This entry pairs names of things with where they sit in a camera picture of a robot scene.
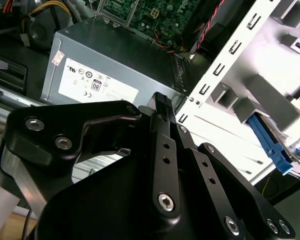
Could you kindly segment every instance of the wooden surface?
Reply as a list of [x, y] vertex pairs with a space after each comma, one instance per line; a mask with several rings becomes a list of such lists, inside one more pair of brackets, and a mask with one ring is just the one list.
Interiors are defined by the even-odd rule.
[[[20, 240], [26, 218], [17, 214], [11, 214], [0, 230], [0, 240]], [[30, 219], [28, 225], [28, 234], [37, 224], [36, 220]]]

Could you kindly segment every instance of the yellow wire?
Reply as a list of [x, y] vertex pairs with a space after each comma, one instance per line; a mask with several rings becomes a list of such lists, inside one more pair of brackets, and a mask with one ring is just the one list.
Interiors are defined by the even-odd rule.
[[[38, 6], [36, 9], [34, 9], [32, 12], [30, 12], [28, 16], [31, 17], [32, 14], [35, 14], [36, 12], [44, 9], [47, 6], [58, 6], [58, 7], [62, 8], [64, 11], [66, 11], [71, 16], [71, 13], [70, 13], [69, 9], [67, 8], [67, 6], [63, 2], [59, 2], [59, 1], [55, 1], [55, 0], [47, 1], [47, 2], [43, 3], [42, 5]], [[25, 24], [26, 24], [26, 19], [24, 18], [21, 20], [22, 33], [25, 32]]]
[[265, 185], [264, 185], [264, 187], [263, 187], [263, 189], [262, 189], [262, 193], [261, 193], [262, 196], [263, 196], [264, 193], [265, 193], [265, 190], [266, 190], [266, 187], [267, 187], [267, 185], [268, 185], [268, 183], [269, 183], [271, 174], [272, 174], [272, 172], [270, 173], [270, 175], [269, 175], [268, 179], [266, 180], [266, 183], [265, 183]]
[[63, 3], [52, 0], [52, 1], [45, 2], [42, 5], [40, 5], [39, 7], [37, 7], [36, 9], [34, 9], [32, 12], [29, 13], [29, 17], [31, 17], [32, 14], [35, 14], [36, 12], [44, 9], [47, 6], [59, 6], [60, 8], [65, 10], [69, 15], [71, 15], [69, 9]]

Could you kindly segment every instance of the wire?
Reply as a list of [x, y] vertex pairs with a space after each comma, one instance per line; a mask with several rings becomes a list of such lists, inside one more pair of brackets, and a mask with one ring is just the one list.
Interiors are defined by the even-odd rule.
[[225, 2], [225, 0], [221, 0], [221, 1], [219, 2], [219, 4], [215, 7], [212, 16], [209, 18], [209, 20], [207, 21], [207, 23], [204, 25], [204, 31], [203, 31], [203, 33], [202, 33], [202, 36], [201, 36], [200, 40], [199, 40], [198, 43], [197, 43], [197, 49], [200, 48], [201, 43], [205, 40], [205, 36], [206, 36], [206, 34], [207, 34], [207, 31], [208, 31], [209, 28], [210, 28], [211, 21], [212, 21], [212, 19], [217, 15], [217, 12], [218, 12], [219, 7], [220, 7], [224, 2]]
[[81, 22], [80, 20], [77, 19], [77, 17], [74, 14], [72, 8], [68, 4], [68, 1], [67, 0], [61, 0], [61, 2], [70, 10], [70, 15], [71, 15], [71, 19], [72, 19], [73, 24], [77, 24], [78, 22]]
[[157, 30], [155, 30], [153, 34], [154, 34], [154, 39], [156, 41], [157, 46], [162, 48], [162, 50], [167, 52], [168, 54], [182, 54], [182, 53], [187, 52], [183, 41], [182, 41], [179, 51], [177, 51], [173, 45], [167, 45], [163, 41], [160, 40]]
[[30, 209], [28, 214], [25, 217], [21, 240], [27, 240], [28, 226], [29, 226], [31, 214], [32, 214], [32, 210]]
[[3, 8], [3, 13], [4, 14], [10, 13], [12, 11], [13, 4], [14, 4], [13, 0], [7, 0], [5, 5], [4, 5], [4, 8]]
[[[59, 1], [56, 1], [56, 0], [47, 1], [47, 2], [43, 3], [42, 5], [40, 5], [39, 7], [37, 7], [36, 9], [34, 9], [28, 15], [23, 16], [23, 18], [21, 19], [21, 31], [22, 31], [22, 33], [24, 34], [25, 31], [26, 31], [25, 24], [26, 24], [26, 18], [27, 17], [33, 18], [34, 16], [42, 13], [46, 9], [51, 8], [53, 6], [58, 6], [58, 7], [62, 8], [64, 11], [66, 11], [69, 15], [71, 15], [69, 9], [62, 2], [59, 2]], [[57, 28], [60, 27], [60, 25], [57, 26], [58, 23], [59, 23], [58, 21], [55, 22]]]
[[54, 6], [51, 7], [50, 10], [51, 10], [51, 14], [52, 14], [53, 21], [54, 21], [54, 24], [55, 24], [55, 30], [58, 31], [58, 30], [61, 29], [61, 27], [60, 27], [60, 23], [59, 23], [59, 20], [58, 20], [58, 16], [57, 16], [55, 7]]
[[268, 185], [268, 183], [269, 183], [269, 180], [270, 180], [270, 177], [271, 177], [271, 174], [272, 174], [272, 173], [273, 173], [273, 172], [270, 173], [270, 175], [268, 176], [268, 179], [267, 179], [266, 182], [265, 182], [265, 185], [264, 185], [264, 187], [263, 187], [263, 189], [262, 189], [262, 193], [261, 193], [262, 196], [263, 196], [264, 193], [265, 193], [266, 187], [267, 187], [267, 185]]

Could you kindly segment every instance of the power supply label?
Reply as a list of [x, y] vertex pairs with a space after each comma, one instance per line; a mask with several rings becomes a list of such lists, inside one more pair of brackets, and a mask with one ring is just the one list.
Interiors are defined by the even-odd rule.
[[58, 92], [81, 103], [117, 100], [133, 103], [139, 91], [67, 58]]

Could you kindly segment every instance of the power supply unit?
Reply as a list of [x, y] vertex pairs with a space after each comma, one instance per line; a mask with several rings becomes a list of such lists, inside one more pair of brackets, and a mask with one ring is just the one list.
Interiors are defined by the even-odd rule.
[[177, 107], [185, 97], [177, 58], [123, 28], [92, 18], [55, 34], [42, 100], [127, 100], [139, 106], [161, 92]]

